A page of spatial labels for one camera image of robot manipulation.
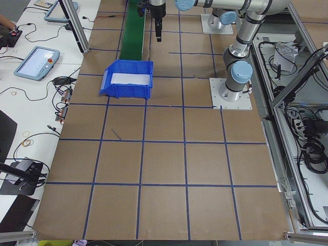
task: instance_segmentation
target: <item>rubber band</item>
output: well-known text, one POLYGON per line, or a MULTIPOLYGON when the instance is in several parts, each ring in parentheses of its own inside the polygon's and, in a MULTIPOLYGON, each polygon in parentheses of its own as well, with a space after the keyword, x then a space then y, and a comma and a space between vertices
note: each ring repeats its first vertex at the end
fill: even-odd
POLYGON ((32 139, 25 139, 23 142, 22 142, 22 146, 23 147, 27 147, 27 146, 31 146, 34 144, 34 141, 32 139))
POLYGON ((23 132, 23 137, 28 137, 31 133, 29 131, 23 132))

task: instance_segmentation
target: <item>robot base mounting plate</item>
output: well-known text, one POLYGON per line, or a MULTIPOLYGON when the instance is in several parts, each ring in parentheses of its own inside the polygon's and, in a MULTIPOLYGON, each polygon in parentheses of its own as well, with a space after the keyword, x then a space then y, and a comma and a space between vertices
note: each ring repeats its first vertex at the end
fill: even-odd
POLYGON ((226 82, 226 78, 210 78, 213 109, 223 110, 252 110, 249 93, 242 94, 236 102, 228 102, 219 95, 220 86, 226 82))
POLYGON ((208 21, 211 17, 211 14, 201 14, 201 27, 203 28, 203 33, 205 34, 223 34, 223 35, 232 35, 234 31, 231 25, 226 25, 221 29, 213 29, 209 26, 208 21))

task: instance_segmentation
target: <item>connector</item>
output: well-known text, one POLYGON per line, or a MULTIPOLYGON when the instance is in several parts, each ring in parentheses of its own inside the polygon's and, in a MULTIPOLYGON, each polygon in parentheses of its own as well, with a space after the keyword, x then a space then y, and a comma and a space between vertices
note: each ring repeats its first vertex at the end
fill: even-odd
POLYGON ((72 82, 75 82, 76 78, 71 78, 67 76, 61 76, 53 79, 53 84, 55 86, 67 86, 70 85, 72 82))
POLYGON ((68 110, 68 105, 60 108, 58 114, 56 114, 56 121, 63 122, 66 118, 67 110, 68 110))
POLYGON ((71 28, 70 24, 66 24, 66 25, 65 25, 65 29, 66 29, 67 31, 72 31, 72 28, 71 28))
POLYGON ((61 97, 61 101, 64 103, 68 103, 70 99, 72 98, 73 92, 72 89, 66 89, 61 97))

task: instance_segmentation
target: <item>blue tape grid line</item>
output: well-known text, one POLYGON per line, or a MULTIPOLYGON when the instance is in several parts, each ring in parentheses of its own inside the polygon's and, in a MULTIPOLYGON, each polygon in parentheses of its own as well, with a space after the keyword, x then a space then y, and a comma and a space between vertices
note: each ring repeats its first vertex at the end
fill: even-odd
POLYGON ((137 207, 137 227, 136 227, 136 239, 139 238, 139 219, 140 219, 140 202, 141 202, 141 187, 142 187, 142 167, 144 164, 144 149, 145 149, 145 132, 146 132, 146 116, 147 107, 145 107, 143 115, 143 130, 142 130, 142 145, 141 145, 141 162, 140 162, 140 174, 139 174, 139 190, 138 190, 138 207, 137 207))
MULTIPOLYGON (((182 91, 182 106, 185 106, 185 97, 183 93, 183 67, 182 67, 182 44, 181 44, 181 20, 179 10, 179 49, 180 49, 180 69, 181 69, 181 91, 182 91)), ((187 151, 186 151, 186 119, 185 108, 182 107, 182 122, 183 122, 183 156, 184 156, 184 178, 186 180, 186 211, 187 211, 187 233, 188 240, 191 240, 190 235, 190 217, 189 217, 189 194, 188 194, 188 172, 187 172, 187 151)))
POLYGON ((166 140, 128 140, 128 139, 89 139, 60 138, 60 141, 102 141, 102 142, 153 142, 162 144, 206 144, 206 145, 267 145, 265 142, 202 142, 202 141, 166 141, 166 140))
POLYGON ((260 185, 260 184, 183 184, 183 183, 110 183, 110 182, 57 182, 48 181, 47 184, 51 185, 80 185, 80 186, 152 186, 152 187, 218 187, 218 188, 277 188, 273 185, 260 185))
POLYGON ((328 22, 302 22, 302 23, 328 24, 328 22))
POLYGON ((227 155, 227 162, 228 162, 228 169, 229 169, 229 177, 230 177, 230 183, 231 183, 231 191, 232 191, 232 199, 234 203, 234 210, 236 215, 236 222, 237 222, 237 229, 238 229, 238 235, 239 240, 242 240, 241 231, 240 231, 240 224, 239 224, 239 218, 238 218, 238 211, 237 211, 237 204, 236 204, 236 196, 234 191, 234 185, 232 180, 232 173, 231 173, 231 167, 230 167, 230 159, 229 159, 229 152, 228 152, 228 145, 227 145, 227 137, 226 137, 226 130, 224 128, 224 120, 223 120, 223 113, 222 113, 222 107, 220 108, 220 115, 222 120, 222 129, 223 129, 223 138, 224 138, 224 145, 225 145, 225 153, 227 155))
MULTIPOLYGON (((125 19, 125 16, 123 16, 121 29, 123 29, 124 19, 125 19)), ((117 56, 118 56, 119 43, 120 43, 121 37, 122 37, 122 30, 120 32, 119 41, 118 41, 118 44, 117 44, 116 59, 117 59, 117 56)), ((92 179, 93 183, 95 183, 95 181, 96 181, 97 168, 98 168, 99 157, 100 157, 100 152, 101 152, 101 144, 102 144, 102 139, 103 139, 104 132, 105 132, 105 125, 106 125, 108 109, 109 109, 109 102, 110 102, 110 97, 108 97, 108 99, 107 99, 107 104, 108 105, 106 105, 106 112, 105 112, 105 116, 104 116, 104 122, 103 122, 103 125, 102 125, 101 137, 100 137, 98 153, 97 153, 97 159, 96 159, 96 165, 95 165, 95 168, 94 168, 93 179, 92 179)), ((86 214, 86 220, 85 220, 82 239, 85 239, 86 233, 87 233, 94 186, 95 186, 94 184, 91 185, 91 191, 90 191, 90 197, 89 197, 89 203, 88 203, 88 210, 87 210, 87 214, 86 214)))
MULTIPOLYGON (((108 13, 119 13, 119 12, 109 12, 109 11, 100 11, 100 12, 108 12, 108 13)), ((72 103, 72 105, 93 105, 93 106, 106 106, 106 114, 104 117, 104 123, 102 127, 102 132, 101 132, 101 138, 100 139, 79 139, 79 138, 71 138, 71 139, 60 139, 63 141, 99 141, 99 148, 98 148, 98 153, 97 153, 97 159, 96 159, 96 165, 94 169, 94 175, 93 175, 93 180, 92 182, 47 182, 47 184, 51 185, 89 185, 91 186, 91 192, 90 192, 90 198, 89 198, 89 204, 88 204, 88 210, 87 210, 87 215, 86 215, 86 221, 85 221, 85 227, 84 227, 84 233, 83 233, 83 239, 86 236, 87 232, 87 226, 88 226, 88 219, 89 219, 89 214, 90 214, 90 209, 91 209, 91 203, 92 203, 92 196, 93 196, 93 191, 95 186, 138 186, 138 202, 137 202, 137 219, 136 219, 136 239, 139 238, 139 222, 140 222, 140 200, 141 200, 141 187, 185 187, 186 189, 186 212, 187 212, 187 230, 188 230, 188 240, 191 240, 191 232, 190 232, 190 216, 189 216, 189 197, 188 197, 188 188, 189 187, 218 187, 218 188, 231 188, 232 190, 232 196, 233 196, 233 204, 234 204, 234 211, 235 211, 235 216, 236 216, 236 222, 237 222, 237 229, 238 229, 238 235, 239 239, 242 240, 242 235, 241 235, 241 230, 240 230, 240 224, 239 224, 239 218, 238 218, 238 212, 237 212, 237 205, 236 205, 236 198, 235 198, 235 192, 234 188, 277 188, 277 186, 270 186, 270 185, 236 185, 233 184, 232 180, 232 173, 231 173, 231 167, 230 167, 230 160, 229 160, 229 152, 228 152, 228 145, 266 145, 265 142, 227 142, 226 138, 226 133, 225 133, 225 128, 224 128, 224 120, 223 120, 223 113, 222 109, 220 109, 220 115, 221 115, 221 122, 222 122, 222 130, 223 130, 223 136, 224 136, 224 142, 200 142, 200 141, 186 141, 186 122, 185 122, 185 108, 212 108, 212 107, 198 107, 198 106, 185 106, 185 100, 184 100, 184 93, 183 93, 183 79, 188 79, 188 78, 194 78, 194 77, 184 77, 183 76, 183 67, 182 67, 182 55, 183 54, 189 54, 189 55, 211 55, 212 60, 213 60, 213 67, 214 67, 214 72, 216 76, 216 69, 215 69, 215 55, 222 56, 222 54, 215 54, 213 51, 213 42, 212 42, 212 37, 210 36, 210 44, 211 44, 211 54, 207 53, 184 53, 182 52, 182 45, 181 45, 181 34, 182 33, 193 33, 193 34, 201 34, 197 32, 182 32, 181 31, 181 16, 195 16, 195 15, 181 15, 180 11, 178 14, 172 14, 172 15, 177 15, 179 19, 179 31, 163 31, 163 32, 173 32, 173 33, 179 33, 179 48, 180 52, 170 52, 171 54, 178 54, 180 55, 180 68, 181 68, 181 77, 169 77, 169 76, 154 76, 154 77, 161 77, 161 78, 180 78, 181 79, 181 88, 182 88, 182 106, 165 106, 165 105, 147 105, 147 101, 145 100, 144 105, 117 105, 117 104, 111 104, 110 103, 110 98, 108 98, 108 101, 106 104, 79 104, 79 103, 72 103), (120 106, 120 107, 144 107, 144 120, 143 120, 143 134, 142 134, 142 140, 118 140, 118 139, 103 139, 104 136, 104 131, 105 131, 105 124, 107 120, 107 115, 108 115, 108 110, 109 106, 120 106), (174 108, 182 108, 182 120, 183 120, 183 141, 153 141, 153 140, 145 140, 145 132, 146 132, 146 116, 147 116, 147 107, 174 107, 174 108), (142 143, 142 149, 141 149, 141 161, 140 161, 140 172, 139 172, 139 183, 110 183, 110 182, 96 182, 96 172, 97 172, 97 166, 98 166, 98 161, 100 157, 100 151, 101 151, 101 144, 103 141, 120 141, 120 142, 141 142, 142 143), (143 166, 143 159, 144 159, 144 146, 146 142, 154 142, 154 143, 180 143, 184 145, 184 171, 185 171, 185 184, 156 184, 156 183, 142 183, 142 166, 143 166), (187 153, 186 153, 186 146, 187 144, 220 144, 220 145, 225 145, 225 150, 226 150, 226 155, 227 155, 227 161, 228 161, 228 169, 229 169, 229 176, 230 176, 230 184, 189 184, 188 183, 188 173, 187 173, 187 153)), ((96 49, 93 48, 93 50, 99 50, 99 51, 113 51, 116 52, 116 59, 118 57, 118 53, 120 51, 119 49, 119 44, 121 41, 121 36, 123 32, 123 24, 124 24, 124 18, 122 20, 122 27, 121 29, 94 29, 94 30, 115 30, 115 31, 120 31, 120 37, 119 37, 119 42, 118 42, 118 47, 117 50, 105 50, 105 49, 96 49)), ((152 33, 154 31, 146 31, 150 32, 150 41, 149 41, 149 46, 151 46, 151 37, 152 33)), ((81 76, 102 76, 102 74, 79 74, 81 76)))

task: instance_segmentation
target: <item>black mount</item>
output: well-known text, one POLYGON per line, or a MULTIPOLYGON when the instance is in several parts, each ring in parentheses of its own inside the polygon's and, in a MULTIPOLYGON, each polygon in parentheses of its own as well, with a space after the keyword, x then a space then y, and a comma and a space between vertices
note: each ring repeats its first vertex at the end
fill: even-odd
POLYGON ((143 17, 145 10, 150 11, 150 15, 155 19, 155 32, 158 42, 162 41, 162 18, 166 15, 166 5, 154 6, 148 0, 140 0, 137 4, 137 11, 140 17, 143 17))

